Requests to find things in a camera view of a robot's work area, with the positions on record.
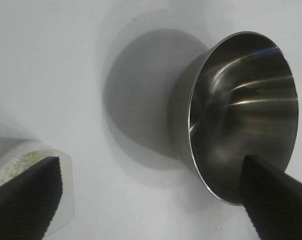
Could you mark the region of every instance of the white powder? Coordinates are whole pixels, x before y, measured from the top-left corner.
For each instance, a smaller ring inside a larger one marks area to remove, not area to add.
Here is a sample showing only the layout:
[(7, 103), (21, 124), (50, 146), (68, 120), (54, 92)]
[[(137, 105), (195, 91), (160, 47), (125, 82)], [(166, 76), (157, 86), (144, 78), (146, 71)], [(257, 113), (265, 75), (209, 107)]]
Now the white powder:
[(55, 157), (51, 150), (32, 151), (11, 160), (0, 169), (0, 186), (46, 157)]

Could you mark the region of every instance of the white container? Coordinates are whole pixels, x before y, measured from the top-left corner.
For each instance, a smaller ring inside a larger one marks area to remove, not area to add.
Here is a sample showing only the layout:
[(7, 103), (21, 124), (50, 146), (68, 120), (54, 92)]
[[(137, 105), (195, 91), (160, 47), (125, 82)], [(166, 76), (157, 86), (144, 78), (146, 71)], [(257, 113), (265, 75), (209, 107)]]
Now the white container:
[(57, 211), (45, 233), (45, 236), (48, 236), (64, 227), (75, 213), (71, 157), (40, 141), (27, 140), (11, 148), (0, 158), (0, 172), (8, 166), (9, 163), (16, 161), (27, 153), (36, 151), (45, 151), (49, 153), (51, 157), (57, 156), (60, 159), (63, 193)]

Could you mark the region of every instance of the stainless steel cup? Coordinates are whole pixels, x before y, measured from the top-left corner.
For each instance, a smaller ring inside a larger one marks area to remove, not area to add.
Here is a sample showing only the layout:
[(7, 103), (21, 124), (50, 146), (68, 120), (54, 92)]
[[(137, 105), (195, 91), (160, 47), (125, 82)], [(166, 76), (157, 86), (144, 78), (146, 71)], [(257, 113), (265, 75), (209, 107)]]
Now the stainless steel cup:
[(256, 32), (225, 38), (183, 72), (168, 122), (179, 157), (194, 162), (208, 190), (241, 205), (244, 156), (260, 156), (285, 171), (294, 149), (298, 97), (283, 53)]

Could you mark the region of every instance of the white surface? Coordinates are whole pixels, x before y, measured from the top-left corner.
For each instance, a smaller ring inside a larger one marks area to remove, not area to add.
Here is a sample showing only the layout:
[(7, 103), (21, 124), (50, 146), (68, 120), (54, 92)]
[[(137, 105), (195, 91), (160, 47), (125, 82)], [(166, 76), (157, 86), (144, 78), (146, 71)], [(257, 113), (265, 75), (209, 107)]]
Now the white surface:
[[(242, 207), (162, 156), (172, 81), (244, 30), (270, 37), (292, 67), (288, 173), (302, 181), (302, 0), (0, 0), (0, 137), (39, 139), (74, 163), (75, 217), (47, 240), (258, 239)], [(106, 81), (116, 104), (103, 103)]]

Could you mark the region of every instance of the textured rubber pad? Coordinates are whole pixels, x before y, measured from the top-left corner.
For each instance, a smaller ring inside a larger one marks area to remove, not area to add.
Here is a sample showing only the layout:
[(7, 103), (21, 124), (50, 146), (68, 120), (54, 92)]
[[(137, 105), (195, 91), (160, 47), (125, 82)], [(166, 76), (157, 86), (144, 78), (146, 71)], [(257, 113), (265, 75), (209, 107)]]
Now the textured rubber pad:
[(47, 157), (0, 186), (0, 240), (42, 239), (61, 196), (58, 157)]
[(302, 183), (260, 158), (246, 156), (240, 193), (262, 240), (302, 240)]

